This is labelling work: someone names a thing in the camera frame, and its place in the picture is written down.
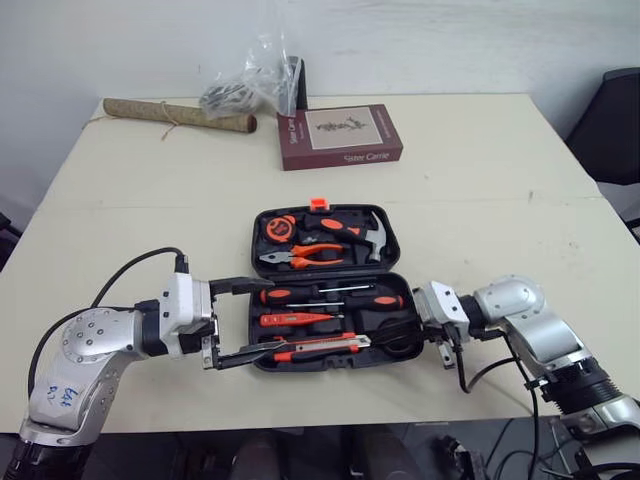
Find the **open toolbox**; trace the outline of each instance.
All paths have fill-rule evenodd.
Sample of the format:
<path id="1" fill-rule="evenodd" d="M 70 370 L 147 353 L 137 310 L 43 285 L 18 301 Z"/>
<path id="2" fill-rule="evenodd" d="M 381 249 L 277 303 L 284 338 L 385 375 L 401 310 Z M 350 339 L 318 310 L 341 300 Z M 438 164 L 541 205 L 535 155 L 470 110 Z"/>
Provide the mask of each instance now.
<path id="1" fill-rule="evenodd" d="M 251 258 L 275 287 L 254 293 L 249 343 L 285 340 L 256 362 L 271 372 L 362 368 L 420 354 L 421 322 L 411 289 L 389 270 L 400 246 L 376 205 L 332 205 L 260 213 Z"/>

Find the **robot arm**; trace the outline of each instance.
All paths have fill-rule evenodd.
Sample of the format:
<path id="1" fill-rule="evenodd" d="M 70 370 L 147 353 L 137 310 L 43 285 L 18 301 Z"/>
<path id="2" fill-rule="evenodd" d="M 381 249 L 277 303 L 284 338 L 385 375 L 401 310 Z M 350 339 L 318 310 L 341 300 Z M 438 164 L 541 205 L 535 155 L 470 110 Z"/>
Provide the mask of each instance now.
<path id="1" fill-rule="evenodd" d="M 221 355 L 213 313 L 218 294 L 272 285 L 245 277 L 202 282 L 176 272 L 159 299 L 125 311 L 93 308 L 67 321 L 61 348 L 29 398 L 5 478 L 80 478 L 131 362 L 202 351 L 205 369 L 224 369 L 279 348 L 282 342 L 272 342 Z"/>
<path id="2" fill-rule="evenodd" d="M 575 438 L 589 445 L 608 443 L 612 434 L 627 441 L 631 431 L 634 446 L 623 459 L 637 460 L 640 407 L 616 388 L 535 282 L 511 275 L 463 297 L 450 286 L 431 282 L 414 297 L 426 325 L 453 327 L 462 342 L 504 332 L 534 377 L 527 388 L 539 387 L 543 399 L 558 406 L 561 421 Z"/>

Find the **book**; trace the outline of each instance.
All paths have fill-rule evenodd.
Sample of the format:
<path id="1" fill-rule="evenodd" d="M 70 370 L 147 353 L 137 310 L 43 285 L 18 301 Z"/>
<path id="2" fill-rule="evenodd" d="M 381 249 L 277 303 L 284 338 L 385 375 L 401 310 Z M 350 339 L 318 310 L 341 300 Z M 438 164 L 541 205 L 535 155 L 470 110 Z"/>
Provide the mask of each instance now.
<path id="1" fill-rule="evenodd" d="M 284 170 L 395 162 L 402 153 L 382 104 L 298 110 L 278 115 Z"/>

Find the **black chair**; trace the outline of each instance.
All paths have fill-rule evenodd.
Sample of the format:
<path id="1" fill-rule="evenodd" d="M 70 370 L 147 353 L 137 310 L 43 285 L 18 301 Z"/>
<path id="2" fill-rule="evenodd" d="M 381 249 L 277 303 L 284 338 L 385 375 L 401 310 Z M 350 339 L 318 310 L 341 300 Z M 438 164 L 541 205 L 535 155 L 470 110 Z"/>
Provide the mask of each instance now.
<path id="1" fill-rule="evenodd" d="M 22 236 L 22 232 L 11 226 L 11 220 L 0 212 L 0 232 L 8 232 L 16 239 Z M 0 236 L 0 271 L 4 268 L 7 260 L 11 256 L 13 249 L 16 247 L 17 240 L 10 236 Z"/>
<path id="2" fill-rule="evenodd" d="M 566 143 L 597 182 L 640 183 L 640 68 L 604 74 L 602 85 Z M 630 229 L 640 226 L 640 218 L 623 220 Z"/>

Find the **toolbox lid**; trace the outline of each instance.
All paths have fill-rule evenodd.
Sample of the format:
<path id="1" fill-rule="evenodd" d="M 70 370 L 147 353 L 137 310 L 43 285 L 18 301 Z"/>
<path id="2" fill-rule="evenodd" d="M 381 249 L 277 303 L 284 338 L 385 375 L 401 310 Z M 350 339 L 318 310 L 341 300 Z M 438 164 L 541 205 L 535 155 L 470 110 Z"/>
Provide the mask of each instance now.
<path id="1" fill-rule="evenodd" d="M 380 243 L 386 240 L 380 249 L 380 261 L 370 258 L 375 257 L 372 253 L 374 250 L 372 243 L 364 239 L 337 238 L 339 235 L 336 236 L 330 229 L 319 226 L 320 220 L 324 221 L 323 225 L 340 222 L 354 232 L 360 232 L 361 229 L 377 230 L 379 233 L 371 234 L 370 238 Z M 295 245 L 304 247 L 300 249 L 304 251 L 307 247 L 318 243 L 339 243 L 344 247 L 342 252 L 320 252 L 323 261 L 328 263 L 338 261 L 340 258 L 345 261 L 296 269 L 286 261 L 269 263 L 260 259 L 261 256 L 270 255 L 279 260 L 283 254 L 286 257 L 286 253 L 290 252 Z M 349 277 L 384 273 L 391 270 L 399 259 L 400 245 L 391 228 L 387 213 L 378 205 L 329 205 L 324 199 L 313 199 L 311 206 L 265 210 L 256 217 L 253 225 L 251 263 L 258 275 L 275 282 L 321 280 L 335 278 L 336 275 Z"/>

